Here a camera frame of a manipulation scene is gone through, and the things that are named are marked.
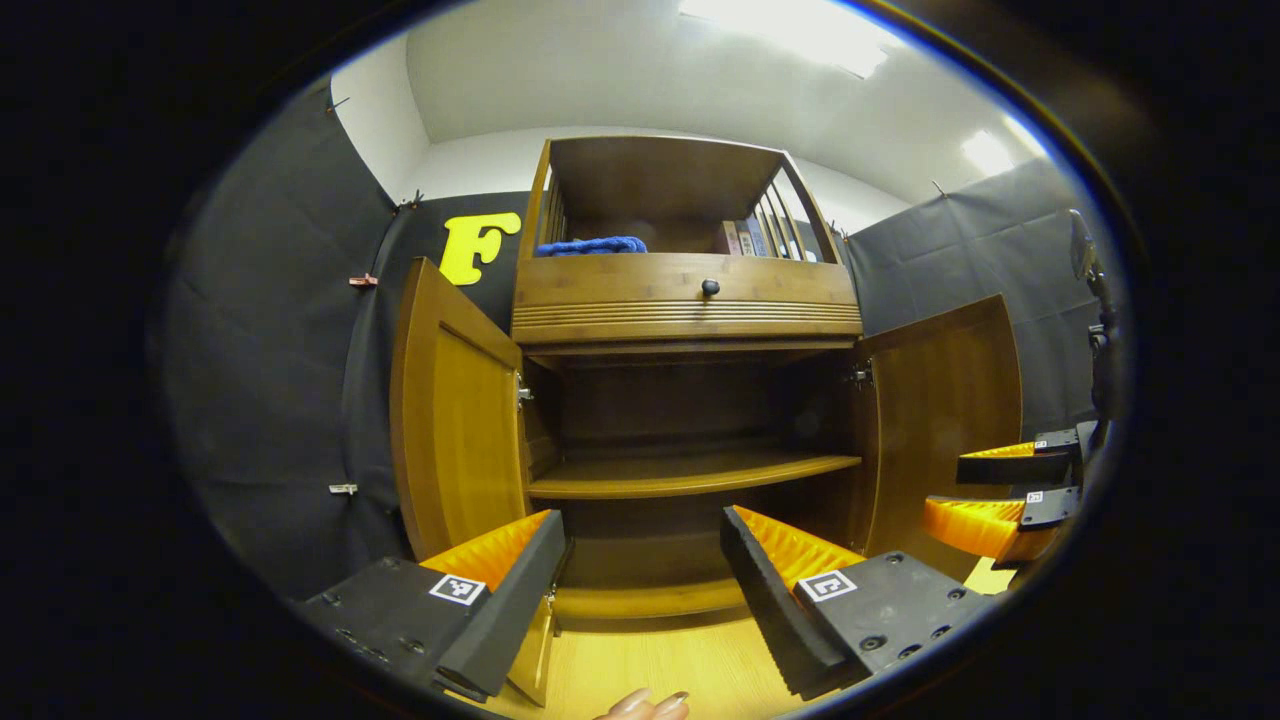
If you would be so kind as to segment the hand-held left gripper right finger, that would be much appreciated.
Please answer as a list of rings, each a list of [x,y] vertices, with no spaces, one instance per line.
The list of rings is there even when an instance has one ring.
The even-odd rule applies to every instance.
[[[788,691],[814,700],[905,664],[995,597],[902,551],[864,557],[739,505],[719,546]]]

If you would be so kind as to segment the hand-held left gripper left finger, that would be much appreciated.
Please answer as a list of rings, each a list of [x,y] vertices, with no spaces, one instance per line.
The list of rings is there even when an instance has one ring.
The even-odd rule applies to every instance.
[[[486,701],[521,660],[541,661],[567,548],[561,512],[544,510],[421,562],[378,560],[301,602],[300,615],[406,685]]]

